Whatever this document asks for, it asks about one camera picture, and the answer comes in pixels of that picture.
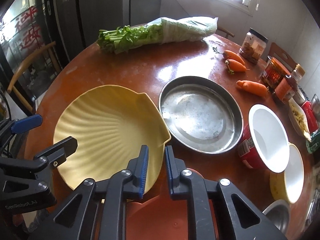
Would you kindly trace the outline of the red bowl white inside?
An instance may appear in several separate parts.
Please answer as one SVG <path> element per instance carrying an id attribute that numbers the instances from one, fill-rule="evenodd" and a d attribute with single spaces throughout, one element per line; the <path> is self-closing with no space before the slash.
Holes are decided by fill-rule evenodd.
<path id="1" fill-rule="evenodd" d="M 268 107 L 256 104 L 248 114 L 240 144 L 241 161 L 251 169 L 281 173 L 289 163 L 289 140 L 277 115 Z"/>

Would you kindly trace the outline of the small steel bowl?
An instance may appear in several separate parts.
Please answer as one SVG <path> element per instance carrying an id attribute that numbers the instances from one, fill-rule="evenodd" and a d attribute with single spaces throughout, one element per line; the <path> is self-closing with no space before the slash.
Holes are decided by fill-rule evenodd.
<path id="1" fill-rule="evenodd" d="M 290 206 L 283 200 L 279 199 L 271 203 L 263 214 L 285 235 L 290 222 Z"/>

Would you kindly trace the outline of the yellow bowl white inside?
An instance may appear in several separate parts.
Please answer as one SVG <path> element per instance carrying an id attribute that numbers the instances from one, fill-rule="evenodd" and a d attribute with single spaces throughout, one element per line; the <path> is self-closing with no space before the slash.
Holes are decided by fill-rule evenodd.
<path id="1" fill-rule="evenodd" d="M 296 145 L 289 143 L 290 158 L 281 173 L 270 174 L 270 190 L 274 200 L 285 200 L 295 204 L 302 194 L 304 185 L 304 164 Z"/>

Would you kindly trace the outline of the wooden chair right back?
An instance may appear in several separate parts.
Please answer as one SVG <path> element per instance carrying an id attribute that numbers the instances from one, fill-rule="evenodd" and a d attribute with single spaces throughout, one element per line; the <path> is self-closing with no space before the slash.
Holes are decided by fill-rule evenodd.
<path id="1" fill-rule="evenodd" d="M 297 63 L 293 58 L 275 42 L 271 43 L 268 56 L 278 59 L 288 70 L 293 70 L 296 67 Z"/>

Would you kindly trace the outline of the orange label sauce bottle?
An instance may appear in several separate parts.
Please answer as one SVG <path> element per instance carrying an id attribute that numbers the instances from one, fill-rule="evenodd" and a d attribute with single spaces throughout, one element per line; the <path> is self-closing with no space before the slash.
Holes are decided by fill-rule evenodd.
<path id="1" fill-rule="evenodd" d="M 298 83 L 292 75 L 286 75 L 274 90 L 274 97 L 282 103 L 287 103 L 297 92 Z"/>

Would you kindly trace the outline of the round steel pan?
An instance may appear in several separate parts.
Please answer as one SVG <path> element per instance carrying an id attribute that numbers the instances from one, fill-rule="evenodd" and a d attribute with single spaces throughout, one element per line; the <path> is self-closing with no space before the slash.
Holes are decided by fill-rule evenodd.
<path id="1" fill-rule="evenodd" d="M 242 137 L 244 119 L 235 98 L 204 77 L 182 76 L 161 90 L 158 107 L 170 133 L 181 144 L 204 154 L 223 154 Z"/>

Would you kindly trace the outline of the yellow shell-shaped plate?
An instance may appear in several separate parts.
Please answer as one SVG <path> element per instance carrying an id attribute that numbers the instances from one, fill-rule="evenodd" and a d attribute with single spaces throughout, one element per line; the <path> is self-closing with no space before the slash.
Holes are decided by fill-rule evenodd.
<path id="1" fill-rule="evenodd" d="M 67 137 L 76 151 L 58 166 L 64 182 L 75 189 L 86 178 L 101 181 L 127 167 L 142 145 L 149 148 L 145 191 L 155 184 L 171 135 L 156 105 L 146 93 L 103 85 L 81 94 L 59 117 L 53 142 Z"/>

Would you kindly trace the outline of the red chili sauce jar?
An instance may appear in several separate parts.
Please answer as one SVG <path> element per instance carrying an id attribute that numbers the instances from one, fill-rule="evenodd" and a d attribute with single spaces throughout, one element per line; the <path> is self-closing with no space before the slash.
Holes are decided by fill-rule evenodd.
<path id="1" fill-rule="evenodd" d="M 262 82 L 274 90 L 286 75 L 290 75 L 288 69 L 275 57 L 268 56 L 267 66 L 261 75 Z"/>

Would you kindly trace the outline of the green packet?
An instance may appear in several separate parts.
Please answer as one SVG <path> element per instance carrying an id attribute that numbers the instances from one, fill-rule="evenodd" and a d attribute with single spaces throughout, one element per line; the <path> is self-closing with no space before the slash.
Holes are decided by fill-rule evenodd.
<path id="1" fill-rule="evenodd" d="M 315 153 L 320 146 L 320 128 L 311 133 L 311 141 L 306 141 L 306 148 L 310 154 Z"/>

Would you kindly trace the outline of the near carrot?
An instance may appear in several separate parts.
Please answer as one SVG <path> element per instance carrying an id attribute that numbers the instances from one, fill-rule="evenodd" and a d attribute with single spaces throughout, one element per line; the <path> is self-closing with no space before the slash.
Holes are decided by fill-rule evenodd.
<path id="1" fill-rule="evenodd" d="M 267 87 L 258 82 L 253 82 L 248 80 L 238 80 L 236 84 L 244 91 L 260 97 L 265 97 L 268 94 Z"/>

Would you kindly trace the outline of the white dish with food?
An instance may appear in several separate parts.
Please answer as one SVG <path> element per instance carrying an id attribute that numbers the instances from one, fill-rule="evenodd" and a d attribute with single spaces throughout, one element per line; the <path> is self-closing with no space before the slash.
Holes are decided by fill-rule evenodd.
<path id="1" fill-rule="evenodd" d="M 310 142 L 311 135 L 308 128 L 306 114 L 298 103 L 293 100 L 293 98 L 289 100 L 289 119 L 296 133 Z"/>

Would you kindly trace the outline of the middle carrot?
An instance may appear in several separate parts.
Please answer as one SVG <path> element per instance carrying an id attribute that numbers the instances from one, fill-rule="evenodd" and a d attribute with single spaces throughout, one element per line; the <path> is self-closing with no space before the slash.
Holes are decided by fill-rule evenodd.
<path id="1" fill-rule="evenodd" d="M 227 66 L 229 74 L 234 74 L 235 72 L 246 72 L 248 69 L 240 62 L 233 60 L 233 59 L 227 59 L 225 60 L 225 64 Z"/>

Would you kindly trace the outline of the orange heart-shaped plate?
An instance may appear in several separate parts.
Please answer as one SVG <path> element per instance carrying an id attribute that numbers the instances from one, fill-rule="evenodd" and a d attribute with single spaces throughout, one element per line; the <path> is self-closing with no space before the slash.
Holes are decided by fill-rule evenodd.
<path id="1" fill-rule="evenodd" d="M 153 198 L 127 204 L 126 239 L 188 239 L 187 201 L 170 198 L 165 177 L 155 187 Z"/>

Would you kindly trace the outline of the bagged green celery bunch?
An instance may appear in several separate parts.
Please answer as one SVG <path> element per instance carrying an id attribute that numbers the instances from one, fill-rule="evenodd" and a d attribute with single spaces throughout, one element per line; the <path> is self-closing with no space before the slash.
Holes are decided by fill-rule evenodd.
<path id="1" fill-rule="evenodd" d="M 195 16 L 174 20 L 160 17 L 145 25 L 100 30 L 97 44 L 105 51 L 119 54 L 149 44 L 199 41 L 213 35 L 218 18 Z"/>

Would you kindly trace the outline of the far carrot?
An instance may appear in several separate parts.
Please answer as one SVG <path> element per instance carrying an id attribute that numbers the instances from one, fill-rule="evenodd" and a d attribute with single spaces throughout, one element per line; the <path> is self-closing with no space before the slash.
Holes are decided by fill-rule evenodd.
<path id="1" fill-rule="evenodd" d="M 223 52 L 218 51 L 216 47 L 213 47 L 213 51 L 216 54 L 221 54 L 225 60 L 235 60 L 243 65 L 245 65 L 244 60 L 235 52 L 230 50 L 225 50 Z"/>

